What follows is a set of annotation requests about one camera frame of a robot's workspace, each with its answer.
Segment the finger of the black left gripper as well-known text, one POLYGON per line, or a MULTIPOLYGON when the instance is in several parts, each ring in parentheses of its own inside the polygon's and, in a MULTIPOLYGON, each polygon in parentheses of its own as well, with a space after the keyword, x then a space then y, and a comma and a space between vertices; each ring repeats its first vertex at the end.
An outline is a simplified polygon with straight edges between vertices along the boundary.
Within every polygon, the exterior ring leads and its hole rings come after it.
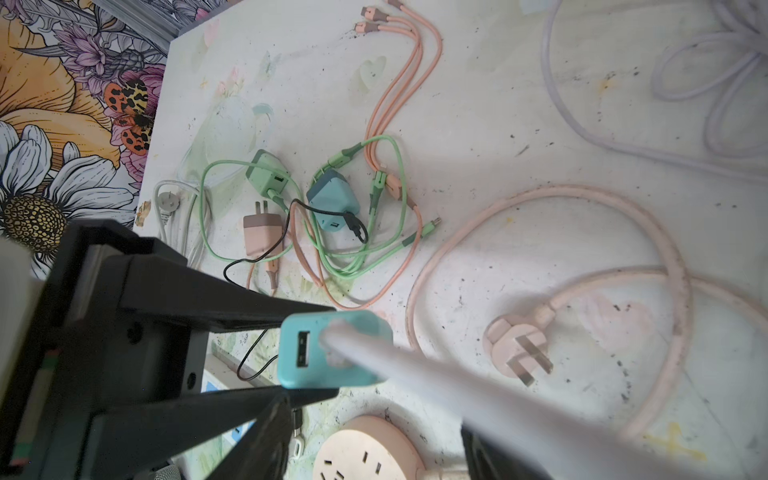
POLYGON ((508 456, 472 432, 461 427, 469 477, 472 480, 539 480, 540 473, 508 456))
POLYGON ((272 400, 207 479, 282 479, 293 428, 291 412, 285 394, 272 400))

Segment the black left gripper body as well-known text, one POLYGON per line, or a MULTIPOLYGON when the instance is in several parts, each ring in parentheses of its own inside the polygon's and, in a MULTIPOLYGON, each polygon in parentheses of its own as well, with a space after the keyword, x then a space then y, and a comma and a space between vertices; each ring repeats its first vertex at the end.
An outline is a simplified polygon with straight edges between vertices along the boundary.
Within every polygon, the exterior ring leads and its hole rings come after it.
POLYGON ((3 473, 80 474, 96 415, 200 394, 205 333, 119 309, 134 255, 188 267, 114 221, 66 229, 1 405, 3 473))

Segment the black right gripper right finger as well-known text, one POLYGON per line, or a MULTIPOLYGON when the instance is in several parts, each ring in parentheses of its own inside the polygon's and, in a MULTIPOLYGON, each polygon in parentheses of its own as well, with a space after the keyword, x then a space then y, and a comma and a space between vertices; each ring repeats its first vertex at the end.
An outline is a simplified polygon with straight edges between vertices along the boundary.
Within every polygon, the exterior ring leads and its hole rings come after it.
POLYGON ((262 295, 155 255, 130 258, 119 309, 208 332, 279 328, 291 315, 331 310, 262 295))

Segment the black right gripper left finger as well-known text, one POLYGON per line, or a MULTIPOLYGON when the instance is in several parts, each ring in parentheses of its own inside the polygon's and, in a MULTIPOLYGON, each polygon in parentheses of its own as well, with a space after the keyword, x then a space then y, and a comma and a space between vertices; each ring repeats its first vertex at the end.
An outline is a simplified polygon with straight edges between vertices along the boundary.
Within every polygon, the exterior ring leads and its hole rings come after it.
POLYGON ((80 477, 128 479, 237 426, 252 423, 209 477, 281 479, 290 455, 293 412, 337 395, 336 389, 269 386, 111 408, 91 421, 80 477))

